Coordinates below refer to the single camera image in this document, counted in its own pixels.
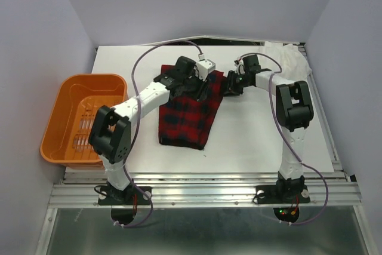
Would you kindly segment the red plaid skirt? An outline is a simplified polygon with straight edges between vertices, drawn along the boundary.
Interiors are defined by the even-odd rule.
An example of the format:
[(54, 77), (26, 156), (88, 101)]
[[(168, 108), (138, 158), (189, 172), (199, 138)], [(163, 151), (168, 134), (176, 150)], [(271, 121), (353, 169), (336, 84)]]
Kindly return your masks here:
[(224, 73), (209, 74), (207, 99), (197, 102), (177, 97), (159, 107), (158, 140), (161, 145), (203, 150), (223, 99)]

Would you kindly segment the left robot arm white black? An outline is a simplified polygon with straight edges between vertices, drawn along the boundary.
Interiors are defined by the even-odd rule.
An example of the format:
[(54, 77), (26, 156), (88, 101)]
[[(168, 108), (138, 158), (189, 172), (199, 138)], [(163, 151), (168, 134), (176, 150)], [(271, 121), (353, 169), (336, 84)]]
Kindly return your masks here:
[(156, 76), (138, 95), (118, 105), (98, 109), (88, 143), (102, 160), (107, 183), (117, 202), (128, 203), (133, 196), (125, 168), (133, 145), (131, 129), (138, 130), (141, 119), (176, 97), (206, 99), (208, 77), (214, 70), (215, 63), (211, 60), (195, 62), (181, 56), (175, 66)]

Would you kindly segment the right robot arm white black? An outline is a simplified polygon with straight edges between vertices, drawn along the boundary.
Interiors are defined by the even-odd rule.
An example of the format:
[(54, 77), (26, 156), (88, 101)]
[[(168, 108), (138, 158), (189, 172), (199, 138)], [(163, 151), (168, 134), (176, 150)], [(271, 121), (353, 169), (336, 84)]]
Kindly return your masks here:
[(282, 68), (272, 71), (261, 67), (260, 53), (246, 53), (235, 60), (235, 70), (227, 74), (225, 96), (239, 96), (246, 87), (268, 92), (276, 128), (282, 137), (282, 160), (274, 185), (256, 187), (255, 204), (289, 203), (304, 197), (309, 200), (303, 173), (302, 153), (306, 130), (314, 117), (306, 81), (282, 77)]

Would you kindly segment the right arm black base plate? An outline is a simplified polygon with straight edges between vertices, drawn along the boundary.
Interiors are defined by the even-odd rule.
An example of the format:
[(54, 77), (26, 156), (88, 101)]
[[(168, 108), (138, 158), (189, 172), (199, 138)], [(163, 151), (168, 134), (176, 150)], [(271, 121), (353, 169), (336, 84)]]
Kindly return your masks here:
[(255, 196), (252, 202), (256, 205), (282, 205), (282, 204), (308, 204), (310, 197), (304, 197), (298, 191), (279, 191), (275, 185), (260, 185), (255, 187)]

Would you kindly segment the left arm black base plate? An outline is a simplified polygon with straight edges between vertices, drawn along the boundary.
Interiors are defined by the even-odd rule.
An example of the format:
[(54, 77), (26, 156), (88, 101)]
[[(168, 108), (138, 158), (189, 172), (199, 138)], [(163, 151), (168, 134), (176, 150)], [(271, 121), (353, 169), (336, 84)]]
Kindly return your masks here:
[(100, 206), (132, 206), (133, 203), (136, 203), (138, 206), (149, 206), (150, 203), (147, 195), (152, 193), (152, 188), (145, 186), (142, 189), (146, 193), (145, 196), (132, 185), (129, 185), (123, 191), (108, 185), (97, 185), (95, 187), (98, 195), (97, 204)]

